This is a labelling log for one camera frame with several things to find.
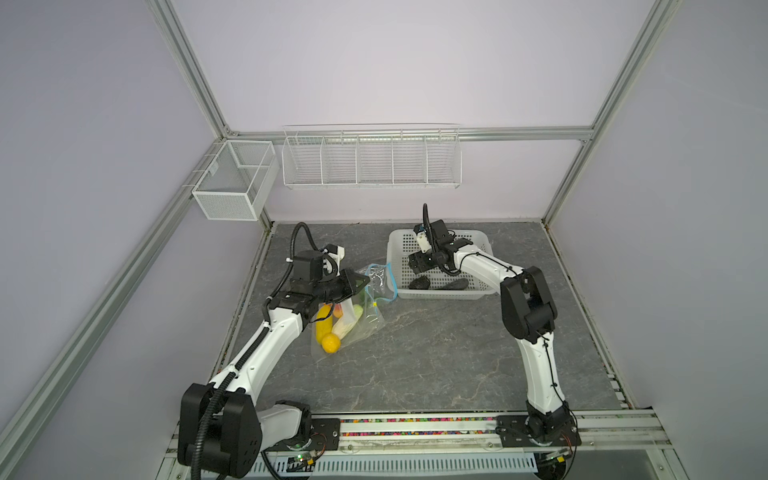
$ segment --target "table surface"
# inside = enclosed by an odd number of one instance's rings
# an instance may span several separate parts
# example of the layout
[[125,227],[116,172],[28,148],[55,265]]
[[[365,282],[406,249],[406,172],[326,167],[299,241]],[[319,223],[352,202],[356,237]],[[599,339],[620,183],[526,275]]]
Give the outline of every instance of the table surface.
[[[393,230],[411,224],[310,225],[318,246],[345,247],[342,267],[386,262]],[[587,323],[539,223],[456,223],[480,230],[493,254],[520,266],[538,266],[558,308],[554,357],[571,408],[619,409]],[[277,224],[253,297],[235,341],[237,352],[262,323],[261,303],[280,281],[292,224]],[[296,249],[309,248],[300,233]],[[286,399],[315,413],[525,410],[527,384],[521,353],[502,325],[498,295],[480,300],[397,299],[382,306],[384,323],[368,339],[324,359],[311,353],[307,329],[288,347],[259,397],[258,409]]]

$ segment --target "white wall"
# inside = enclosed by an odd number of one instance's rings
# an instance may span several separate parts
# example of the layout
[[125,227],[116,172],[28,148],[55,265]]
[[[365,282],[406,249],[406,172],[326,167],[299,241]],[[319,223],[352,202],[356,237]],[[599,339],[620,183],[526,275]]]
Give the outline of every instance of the white wall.
[[176,0],[235,131],[589,125],[652,0]]
[[553,231],[691,478],[764,478],[768,4],[687,1]]
[[[210,146],[146,5],[0,4],[0,428]],[[17,478],[152,478],[259,237],[183,220]]]
[[459,188],[289,190],[275,183],[266,209],[274,220],[415,220],[429,203],[435,218],[541,218],[580,143],[465,142]]

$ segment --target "white metal mesh basket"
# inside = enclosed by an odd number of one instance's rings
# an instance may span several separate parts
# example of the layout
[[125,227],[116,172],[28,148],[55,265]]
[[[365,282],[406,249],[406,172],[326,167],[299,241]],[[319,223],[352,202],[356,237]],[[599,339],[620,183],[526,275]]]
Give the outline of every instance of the white metal mesh basket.
[[[459,238],[471,240],[478,248],[488,255],[493,255],[488,236],[479,230],[453,230]],[[426,273],[415,275],[408,266],[408,255],[419,250],[416,243],[416,235],[413,230],[395,230],[389,235],[386,247],[386,261],[392,266],[392,275],[397,283],[397,294],[402,298],[419,298],[425,300],[477,300],[484,295],[490,295],[495,291],[485,282],[482,282],[468,273],[458,276],[449,276],[439,269],[432,269]],[[430,289],[447,285],[459,278],[469,280],[467,290],[409,290],[409,283],[417,276],[427,276]]]
[[279,169],[272,142],[227,140],[192,194],[211,220],[259,220]]
[[458,187],[458,128],[289,135],[283,180],[289,188]]

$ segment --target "gray wall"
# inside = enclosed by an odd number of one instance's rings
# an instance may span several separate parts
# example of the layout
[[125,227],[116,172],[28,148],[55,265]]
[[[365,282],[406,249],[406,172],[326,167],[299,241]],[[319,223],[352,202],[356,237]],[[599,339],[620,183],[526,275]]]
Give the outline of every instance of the gray wall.
[[[0,428],[213,134],[141,0],[0,3]],[[192,206],[19,478],[149,478],[259,236]]]
[[696,479],[763,478],[768,3],[687,1],[554,235]]

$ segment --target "gray marble tabletop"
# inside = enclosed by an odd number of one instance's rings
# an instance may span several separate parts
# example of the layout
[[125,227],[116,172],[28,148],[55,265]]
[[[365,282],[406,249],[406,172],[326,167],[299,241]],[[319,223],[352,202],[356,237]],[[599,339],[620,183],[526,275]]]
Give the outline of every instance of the gray marble tabletop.
[[[345,247],[342,267],[386,262],[389,234],[410,224],[310,225],[319,247]],[[558,308],[554,356],[573,409],[618,409],[586,322],[539,223],[461,223],[480,230],[493,254],[544,272]],[[262,322],[260,305],[285,270],[292,224],[278,224],[243,319],[235,351]],[[300,233],[296,248],[308,248]],[[502,325],[498,295],[480,300],[397,299],[381,308],[384,324],[368,339],[320,361],[312,332],[289,346],[264,385],[259,409],[277,400],[309,404],[315,413],[525,410],[520,350]]]

